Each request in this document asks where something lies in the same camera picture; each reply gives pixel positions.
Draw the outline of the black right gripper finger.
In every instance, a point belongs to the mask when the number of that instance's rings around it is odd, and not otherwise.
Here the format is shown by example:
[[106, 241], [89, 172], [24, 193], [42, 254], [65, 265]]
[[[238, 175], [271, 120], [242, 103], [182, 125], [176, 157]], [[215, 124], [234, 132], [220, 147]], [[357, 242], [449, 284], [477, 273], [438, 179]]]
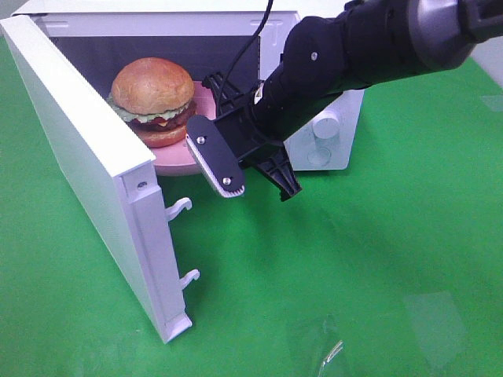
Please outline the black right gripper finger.
[[245, 177], [215, 123], [194, 115], [186, 125], [186, 143], [208, 184], [223, 198], [244, 194]]
[[225, 79], [220, 71], [208, 74], [202, 81], [203, 87], [209, 89], [215, 102], [215, 117], [221, 117], [239, 111], [249, 118], [248, 106], [251, 91], [241, 91], [231, 81]]

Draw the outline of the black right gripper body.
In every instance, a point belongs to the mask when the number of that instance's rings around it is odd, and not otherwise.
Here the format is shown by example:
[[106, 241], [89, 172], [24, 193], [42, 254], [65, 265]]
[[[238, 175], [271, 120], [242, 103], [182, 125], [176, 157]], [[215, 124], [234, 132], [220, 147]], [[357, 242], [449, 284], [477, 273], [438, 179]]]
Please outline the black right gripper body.
[[286, 201], [302, 190], [282, 141], [266, 136], [237, 111], [216, 118], [215, 125], [237, 158], [239, 167], [252, 167], [280, 190]]

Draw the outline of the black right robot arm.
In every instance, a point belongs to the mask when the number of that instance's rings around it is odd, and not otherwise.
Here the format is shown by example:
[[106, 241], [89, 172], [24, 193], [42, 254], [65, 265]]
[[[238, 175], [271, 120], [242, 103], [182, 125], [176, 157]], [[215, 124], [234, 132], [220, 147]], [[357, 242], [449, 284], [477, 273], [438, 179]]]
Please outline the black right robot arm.
[[252, 167], [290, 199], [300, 185], [284, 142], [341, 94], [457, 68], [501, 34], [499, 1], [351, 1], [335, 18], [305, 17], [276, 69], [247, 93], [205, 78], [217, 116], [188, 121], [189, 150], [222, 197], [243, 194]]

